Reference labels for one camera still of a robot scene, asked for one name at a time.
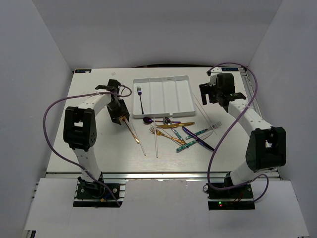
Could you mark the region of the gold spoon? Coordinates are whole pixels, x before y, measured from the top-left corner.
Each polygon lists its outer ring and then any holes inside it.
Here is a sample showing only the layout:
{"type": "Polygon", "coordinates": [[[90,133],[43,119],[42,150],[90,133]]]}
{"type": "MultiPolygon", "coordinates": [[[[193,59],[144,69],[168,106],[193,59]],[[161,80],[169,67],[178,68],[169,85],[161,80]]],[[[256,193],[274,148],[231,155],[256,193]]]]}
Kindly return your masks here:
{"type": "Polygon", "coordinates": [[[136,141],[137,144],[139,144],[139,141],[137,139],[137,136],[134,134],[134,132],[132,131],[132,129],[130,128],[129,124],[127,121],[123,121],[125,123],[125,125],[127,126],[128,130],[130,131],[131,135],[133,136],[134,140],[136,141]]]}

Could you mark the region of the purple iridescent fork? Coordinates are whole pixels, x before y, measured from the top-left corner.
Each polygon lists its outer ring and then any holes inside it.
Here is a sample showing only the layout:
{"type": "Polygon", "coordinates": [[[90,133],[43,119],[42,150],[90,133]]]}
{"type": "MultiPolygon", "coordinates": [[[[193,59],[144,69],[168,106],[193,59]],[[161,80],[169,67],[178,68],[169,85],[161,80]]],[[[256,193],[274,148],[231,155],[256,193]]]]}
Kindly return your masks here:
{"type": "Polygon", "coordinates": [[[144,114],[143,104],[142,104],[142,89],[141,86],[137,86],[137,94],[140,99],[140,105],[141,105],[141,113],[144,114]]]}

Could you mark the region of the gold fork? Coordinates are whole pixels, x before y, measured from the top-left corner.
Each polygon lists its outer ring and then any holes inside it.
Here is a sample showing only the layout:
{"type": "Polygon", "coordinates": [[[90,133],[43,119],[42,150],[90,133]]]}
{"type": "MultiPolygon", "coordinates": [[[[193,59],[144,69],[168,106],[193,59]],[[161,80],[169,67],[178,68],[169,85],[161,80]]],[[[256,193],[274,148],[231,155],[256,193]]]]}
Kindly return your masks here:
{"type": "Polygon", "coordinates": [[[168,138],[168,139],[170,139],[170,140],[172,140],[172,141],[174,141],[174,142],[176,142],[178,144],[181,144],[181,145],[185,145],[186,144],[186,142],[180,140],[179,138],[174,138],[174,137],[172,137],[170,135],[164,134],[163,132],[159,131],[158,129],[155,129],[154,127],[150,127],[149,131],[152,134],[156,134],[158,136],[163,136],[163,137],[168,138]]]}

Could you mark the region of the green handled silver fork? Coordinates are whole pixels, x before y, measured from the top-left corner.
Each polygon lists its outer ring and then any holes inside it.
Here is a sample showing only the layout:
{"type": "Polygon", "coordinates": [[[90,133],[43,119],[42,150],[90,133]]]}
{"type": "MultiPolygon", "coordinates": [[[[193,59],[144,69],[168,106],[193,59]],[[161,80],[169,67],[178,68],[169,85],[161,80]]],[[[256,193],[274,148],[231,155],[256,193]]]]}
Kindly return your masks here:
{"type": "Polygon", "coordinates": [[[208,128],[205,128],[205,129],[203,129],[203,130],[200,130],[200,131],[198,131],[198,132],[195,132],[194,134],[196,135],[196,136],[198,136],[198,135],[201,135],[201,134],[203,134],[203,133],[205,133],[205,132],[208,132],[208,131],[214,131],[215,129],[218,129],[218,128],[220,128],[222,126],[222,122],[217,122],[217,123],[215,123],[215,124],[213,124],[212,126],[210,126],[210,127],[208,127],[208,128]]]}

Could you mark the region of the green handled silver knife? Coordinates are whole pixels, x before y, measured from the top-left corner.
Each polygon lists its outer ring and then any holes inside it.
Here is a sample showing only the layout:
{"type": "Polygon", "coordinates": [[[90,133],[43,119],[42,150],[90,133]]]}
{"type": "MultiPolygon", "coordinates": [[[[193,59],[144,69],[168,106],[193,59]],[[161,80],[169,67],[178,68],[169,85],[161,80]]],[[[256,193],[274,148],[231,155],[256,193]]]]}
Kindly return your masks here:
{"type": "MultiPolygon", "coordinates": [[[[209,132],[206,135],[199,136],[199,138],[202,139],[202,140],[205,140],[206,138],[210,137],[212,134],[213,134],[213,132],[209,132]]],[[[190,146],[194,145],[195,143],[197,143],[197,141],[196,140],[192,140],[189,143],[186,143],[186,144],[178,147],[176,149],[176,152],[179,153],[179,152],[183,151],[184,149],[187,149],[190,146]]]]}

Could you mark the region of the green handled silver spoon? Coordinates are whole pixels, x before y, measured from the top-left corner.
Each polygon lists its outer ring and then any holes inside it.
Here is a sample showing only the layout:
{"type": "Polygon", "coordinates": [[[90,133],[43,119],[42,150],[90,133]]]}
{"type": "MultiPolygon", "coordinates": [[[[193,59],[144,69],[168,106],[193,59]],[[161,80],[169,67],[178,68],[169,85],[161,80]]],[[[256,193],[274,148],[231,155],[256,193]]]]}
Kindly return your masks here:
{"type": "MultiPolygon", "coordinates": [[[[164,117],[164,118],[163,118],[163,123],[164,123],[164,124],[167,124],[167,125],[171,125],[171,124],[172,124],[171,120],[170,120],[168,117],[164,117]]],[[[174,134],[182,141],[182,142],[181,142],[182,144],[185,144],[185,143],[186,143],[185,140],[182,138],[182,136],[178,133],[178,131],[177,131],[175,128],[172,128],[171,130],[172,130],[172,131],[174,132],[174,134]]]]}

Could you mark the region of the purple iridescent knife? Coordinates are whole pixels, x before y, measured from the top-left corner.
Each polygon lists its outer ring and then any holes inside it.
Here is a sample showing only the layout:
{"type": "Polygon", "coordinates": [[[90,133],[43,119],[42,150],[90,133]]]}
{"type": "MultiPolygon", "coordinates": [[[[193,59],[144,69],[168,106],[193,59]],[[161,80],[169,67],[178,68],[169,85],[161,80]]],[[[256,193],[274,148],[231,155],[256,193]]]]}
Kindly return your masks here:
{"type": "Polygon", "coordinates": [[[203,147],[211,150],[211,151],[214,151],[214,148],[211,147],[210,145],[208,145],[206,142],[204,142],[201,138],[199,138],[197,135],[195,135],[194,133],[192,133],[189,129],[187,129],[186,127],[182,127],[182,129],[190,136],[192,136],[196,142],[198,142],[200,145],[202,145],[203,147]]]}

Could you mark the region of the gold knife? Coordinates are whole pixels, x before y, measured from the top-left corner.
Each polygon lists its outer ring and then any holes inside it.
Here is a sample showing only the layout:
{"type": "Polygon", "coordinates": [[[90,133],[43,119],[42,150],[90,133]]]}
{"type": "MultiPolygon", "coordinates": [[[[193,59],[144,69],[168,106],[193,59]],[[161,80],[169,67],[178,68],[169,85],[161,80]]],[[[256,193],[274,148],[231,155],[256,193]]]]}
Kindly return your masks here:
{"type": "Polygon", "coordinates": [[[172,124],[162,124],[162,125],[156,124],[156,127],[158,127],[158,128],[177,128],[180,126],[192,126],[194,124],[195,124],[194,122],[172,123],[172,124]]]}

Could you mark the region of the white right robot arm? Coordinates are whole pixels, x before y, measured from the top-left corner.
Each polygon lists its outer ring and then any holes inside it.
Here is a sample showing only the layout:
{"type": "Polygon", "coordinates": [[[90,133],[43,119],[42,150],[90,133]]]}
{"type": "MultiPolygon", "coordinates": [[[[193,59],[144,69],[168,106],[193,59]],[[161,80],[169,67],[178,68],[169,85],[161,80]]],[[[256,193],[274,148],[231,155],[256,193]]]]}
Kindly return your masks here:
{"type": "Polygon", "coordinates": [[[240,123],[249,136],[245,161],[229,172],[222,190],[231,198],[241,193],[242,187],[263,171],[283,167],[286,164],[286,131],[266,122],[250,107],[247,97],[235,91],[232,73],[212,75],[210,81],[199,86],[202,103],[219,104],[240,123]]]}

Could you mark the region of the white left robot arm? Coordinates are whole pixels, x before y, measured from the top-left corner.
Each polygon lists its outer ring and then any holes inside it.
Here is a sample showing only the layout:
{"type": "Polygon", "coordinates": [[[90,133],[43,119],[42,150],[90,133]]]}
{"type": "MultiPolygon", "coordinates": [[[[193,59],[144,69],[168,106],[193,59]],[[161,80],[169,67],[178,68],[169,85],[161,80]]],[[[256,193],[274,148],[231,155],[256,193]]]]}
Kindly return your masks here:
{"type": "Polygon", "coordinates": [[[82,171],[81,179],[90,182],[87,191],[94,198],[101,197],[105,191],[105,186],[99,182],[102,172],[94,152],[97,140],[96,116],[106,108],[112,123],[121,125],[125,119],[129,120],[127,106],[119,96],[121,87],[123,84],[119,81],[110,79],[106,86],[97,86],[95,93],[83,103],[65,110],[63,140],[75,153],[82,171]]]}

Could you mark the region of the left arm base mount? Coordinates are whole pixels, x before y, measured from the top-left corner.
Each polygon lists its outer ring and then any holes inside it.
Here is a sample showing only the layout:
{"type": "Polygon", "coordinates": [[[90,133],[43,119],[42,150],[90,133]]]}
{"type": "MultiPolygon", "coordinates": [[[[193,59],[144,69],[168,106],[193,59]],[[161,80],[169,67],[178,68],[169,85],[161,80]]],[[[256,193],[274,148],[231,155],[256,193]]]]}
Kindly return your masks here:
{"type": "Polygon", "coordinates": [[[86,182],[80,177],[77,180],[73,207],[118,208],[117,203],[123,203],[126,180],[104,180],[111,192],[96,182],[86,182]]]}

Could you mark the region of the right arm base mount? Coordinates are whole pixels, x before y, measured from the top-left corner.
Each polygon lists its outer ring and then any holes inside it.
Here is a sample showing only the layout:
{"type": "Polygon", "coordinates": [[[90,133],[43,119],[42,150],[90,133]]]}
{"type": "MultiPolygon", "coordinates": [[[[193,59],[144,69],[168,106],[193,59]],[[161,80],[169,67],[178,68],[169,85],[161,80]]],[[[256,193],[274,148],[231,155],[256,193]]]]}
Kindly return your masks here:
{"type": "Polygon", "coordinates": [[[209,211],[255,210],[254,196],[249,184],[231,190],[215,190],[207,183],[203,192],[208,195],[209,211]]]}

